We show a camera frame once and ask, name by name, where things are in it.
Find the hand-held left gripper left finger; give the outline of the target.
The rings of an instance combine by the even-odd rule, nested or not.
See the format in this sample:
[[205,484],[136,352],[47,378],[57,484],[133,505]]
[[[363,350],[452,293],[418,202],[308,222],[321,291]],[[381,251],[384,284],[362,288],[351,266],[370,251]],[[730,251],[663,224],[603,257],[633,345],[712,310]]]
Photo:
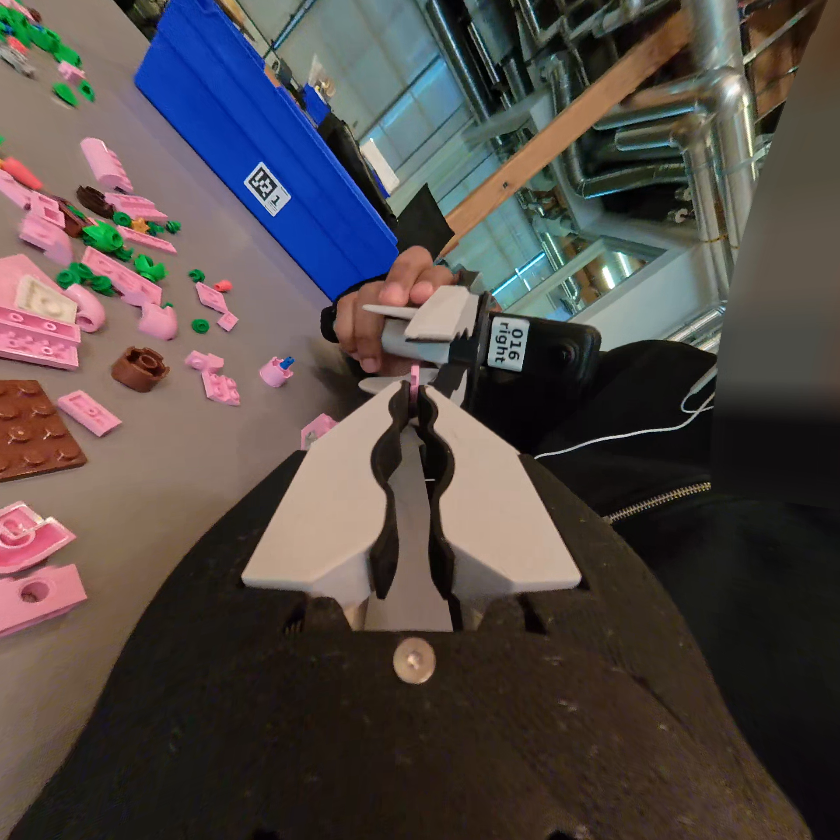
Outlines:
[[410,385],[394,382],[303,453],[241,574],[245,585],[326,597],[345,611],[388,596],[400,552],[389,480],[411,404]]

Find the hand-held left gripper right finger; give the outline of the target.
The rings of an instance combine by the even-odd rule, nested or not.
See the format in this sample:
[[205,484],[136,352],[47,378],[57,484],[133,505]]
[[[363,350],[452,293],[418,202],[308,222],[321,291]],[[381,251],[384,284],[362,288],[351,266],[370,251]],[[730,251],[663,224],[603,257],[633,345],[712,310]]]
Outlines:
[[431,385],[416,407],[430,572],[462,627],[495,601],[576,588],[582,572],[519,452]]

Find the person's right hand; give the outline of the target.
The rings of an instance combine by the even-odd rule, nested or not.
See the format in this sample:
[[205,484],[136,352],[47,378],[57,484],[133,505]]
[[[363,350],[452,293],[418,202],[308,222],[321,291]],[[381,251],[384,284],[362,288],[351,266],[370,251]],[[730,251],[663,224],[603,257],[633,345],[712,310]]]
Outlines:
[[341,351],[358,362],[366,375],[407,374],[412,362],[384,352],[384,318],[365,307],[419,308],[438,288],[456,282],[456,275],[446,266],[435,264],[425,248],[407,249],[395,259],[383,279],[369,281],[338,300],[330,322]]

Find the pink square brick with hole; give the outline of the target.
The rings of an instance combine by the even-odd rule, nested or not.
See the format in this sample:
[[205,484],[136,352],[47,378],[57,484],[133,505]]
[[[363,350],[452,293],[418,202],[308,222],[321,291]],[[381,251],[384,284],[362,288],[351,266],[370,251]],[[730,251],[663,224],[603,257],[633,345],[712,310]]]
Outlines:
[[308,451],[315,442],[337,425],[338,422],[326,413],[316,416],[300,431],[300,451]]

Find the black cloth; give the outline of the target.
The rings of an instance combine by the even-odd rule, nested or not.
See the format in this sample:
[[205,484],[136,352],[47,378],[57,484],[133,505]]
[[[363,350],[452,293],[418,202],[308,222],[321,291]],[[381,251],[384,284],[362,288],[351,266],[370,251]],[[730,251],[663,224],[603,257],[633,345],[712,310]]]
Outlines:
[[425,249],[434,260],[440,258],[455,235],[425,183],[395,217],[392,231],[399,255],[411,248]]

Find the white sheet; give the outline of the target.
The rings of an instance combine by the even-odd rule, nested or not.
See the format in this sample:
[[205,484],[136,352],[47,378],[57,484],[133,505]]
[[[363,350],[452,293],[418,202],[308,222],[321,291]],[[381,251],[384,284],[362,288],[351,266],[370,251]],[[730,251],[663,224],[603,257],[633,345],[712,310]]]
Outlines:
[[360,153],[365,164],[374,177],[375,183],[381,188],[384,197],[388,198],[398,189],[400,179],[393,168],[376,146],[373,139],[360,144]]

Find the square code label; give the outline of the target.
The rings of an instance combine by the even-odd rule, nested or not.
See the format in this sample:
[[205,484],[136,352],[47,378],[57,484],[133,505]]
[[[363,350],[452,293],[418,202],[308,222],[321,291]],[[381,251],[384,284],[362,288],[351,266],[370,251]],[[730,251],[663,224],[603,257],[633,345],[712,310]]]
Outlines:
[[286,187],[263,161],[246,176],[244,186],[270,217],[276,217],[291,200]]

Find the brown round brick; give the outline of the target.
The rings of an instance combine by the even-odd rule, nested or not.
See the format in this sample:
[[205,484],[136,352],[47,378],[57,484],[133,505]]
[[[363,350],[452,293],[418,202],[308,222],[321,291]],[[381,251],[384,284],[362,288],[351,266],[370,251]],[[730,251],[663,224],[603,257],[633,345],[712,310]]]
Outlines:
[[158,351],[131,346],[112,364],[111,377],[134,392],[148,393],[169,372],[169,366]]

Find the wooden beam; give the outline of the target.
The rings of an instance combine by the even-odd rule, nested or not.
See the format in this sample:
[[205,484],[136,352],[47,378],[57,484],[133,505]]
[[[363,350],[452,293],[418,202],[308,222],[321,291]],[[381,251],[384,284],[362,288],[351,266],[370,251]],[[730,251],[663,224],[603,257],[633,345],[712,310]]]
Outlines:
[[478,224],[526,185],[544,166],[628,98],[672,60],[690,41],[685,12],[670,16],[653,34],[631,48],[447,216],[452,236],[438,253],[446,256]]

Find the brown studded plate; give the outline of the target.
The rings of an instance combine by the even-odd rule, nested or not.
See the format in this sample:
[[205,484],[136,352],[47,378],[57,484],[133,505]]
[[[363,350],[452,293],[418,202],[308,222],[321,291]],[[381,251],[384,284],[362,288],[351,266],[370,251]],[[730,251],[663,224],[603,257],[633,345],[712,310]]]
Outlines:
[[84,466],[88,457],[37,381],[1,381],[1,481]]

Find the blue plastic bin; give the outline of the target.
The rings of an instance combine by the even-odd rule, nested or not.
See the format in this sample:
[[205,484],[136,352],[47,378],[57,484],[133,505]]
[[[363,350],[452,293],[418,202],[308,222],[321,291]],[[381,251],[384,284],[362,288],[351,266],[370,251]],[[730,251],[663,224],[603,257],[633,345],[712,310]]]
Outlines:
[[[215,2],[169,2],[134,79],[328,297],[391,268],[393,232]],[[244,186],[260,161],[290,194],[276,217]]]

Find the pile of pink green bricks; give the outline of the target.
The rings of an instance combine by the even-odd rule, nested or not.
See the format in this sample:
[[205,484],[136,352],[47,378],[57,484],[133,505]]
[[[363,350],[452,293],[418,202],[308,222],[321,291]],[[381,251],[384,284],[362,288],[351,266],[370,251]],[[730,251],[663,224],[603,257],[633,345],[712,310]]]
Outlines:
[[[50,91],[56,63],[34,48],[36,78],[2,62],[2,135],[8,156],[68,200],[91,181],[80,143],[113,146],[144,197],[183,222],[171,255],[180,274],[200,256],[225,261],[235,237],[254,225],[240,203],[135,87],[147,41],[114,2],[33,2],[45,24],[81,54],[97,101],[73,108]],[[49,221],[65,215],[37,192],[34,216],[2,195],[2,380],[37,381],[87,456],[79,468],[2,482],[2,508],[29,513],[2,525],[2,628],[36,621],[2,637],[2,681],[37,654],[69,659],[114,645],[136,622],[187,549],[260,477],[244,443],[249,407],[221,406],[203,394],[201,375],[184,366],[193,349],[220,349],[236,369],[245,354],[236,337],[211,327],[209,341],[189,339],[201,306],[191,281],[164,289],[179,335],[158,340],[137,329],[141,308],[90,292],[105,319],[95,332],[14,308],[18,279],[43,282],[78,261],[85,246]],[[32,245],[19,237],[25,226]],[[158,351],[169,374],[138,393],[111,377],[129,347]]]

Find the cream square tile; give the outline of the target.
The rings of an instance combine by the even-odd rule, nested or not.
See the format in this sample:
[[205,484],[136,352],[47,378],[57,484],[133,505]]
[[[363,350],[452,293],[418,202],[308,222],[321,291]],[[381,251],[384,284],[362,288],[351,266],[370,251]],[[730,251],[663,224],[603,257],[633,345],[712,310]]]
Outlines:
[[18,279],[14,308],[53,322],[71,326],[77,322],[77,303],[32,275]]

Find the cluster of silver duct pipes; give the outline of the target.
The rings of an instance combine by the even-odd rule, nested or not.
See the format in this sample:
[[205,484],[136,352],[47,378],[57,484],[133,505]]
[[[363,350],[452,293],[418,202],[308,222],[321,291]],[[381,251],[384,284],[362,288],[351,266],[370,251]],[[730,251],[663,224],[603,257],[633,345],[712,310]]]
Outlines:
[[[753,95],[740,49],[725,50],[724,35],[734,33],[737,20],[717,2],[684,2],[682,11],[689,19],[688,45],[583,133],[613,131],[613,144],[624,153],[677,150],[682,164],[635,164],[579,181],[568,164],[566,174],[584,200],[651,186],[686,187],[717,299],[726,301],[758,179]],[[584,90],[566,101],[567,73],[559,67],[553,78],[557,117]],[[576,161],[580,138],[553,161]]]

